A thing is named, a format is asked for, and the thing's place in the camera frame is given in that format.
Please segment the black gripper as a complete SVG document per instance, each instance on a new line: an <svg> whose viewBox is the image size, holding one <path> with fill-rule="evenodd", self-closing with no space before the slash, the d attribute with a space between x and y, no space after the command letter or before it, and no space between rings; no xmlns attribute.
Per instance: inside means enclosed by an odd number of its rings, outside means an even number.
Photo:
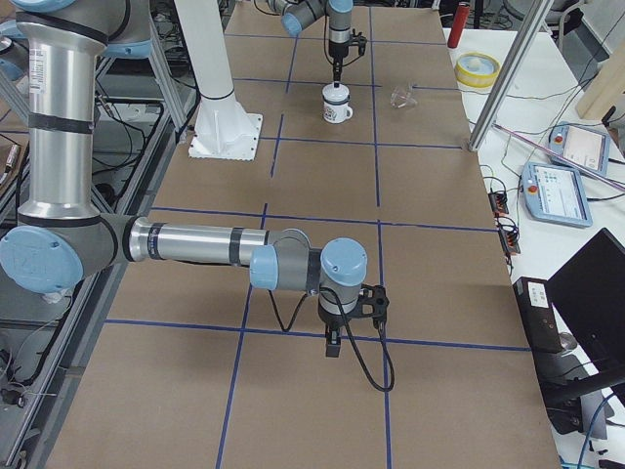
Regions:
<svg viewBox="0 0 625 469"><path fill-rule="evenodd" d="M325 323L325 357L339 358L341 353L341 331L340 329L351 320L356 318L354 313L335 315L327 312L323 308L319 309L319 317Z"/></svg>
<svg viewBox="0 0 625 469"><path fill-rule="evenodd" d="M349 43L343 42L329 42L328 54L332 61L332 83L333 86L338 86L341 82L343 72L343 60L349 54Z"/></svg>

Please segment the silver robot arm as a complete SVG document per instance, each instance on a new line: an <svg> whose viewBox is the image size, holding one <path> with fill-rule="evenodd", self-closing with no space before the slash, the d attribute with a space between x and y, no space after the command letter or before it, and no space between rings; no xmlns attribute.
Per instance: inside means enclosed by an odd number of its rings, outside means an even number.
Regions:
<svg viewBox="0 0 625 469"><path fill-rule="evenodd" d="M270 11L281 17L286 32L296 37L320 19L328 20L329 61L332 64L332 81L341 82L344 60L353 43L352 11L349 0L268 1Z"/></svg>
<svg viewBox="0 0 625 469"><path fill-rule="evenodd" d="M325 353L336 357L362 314L367 255L339 237L315 248L297 229L266 231L155 223L105 212L92 196L97 69L154 49L146 1L18 1L28 43L29 193L1 240L1 266L20 287L67 290L112 265L146 259L247 269L252 286L316 297Z"/></svg>

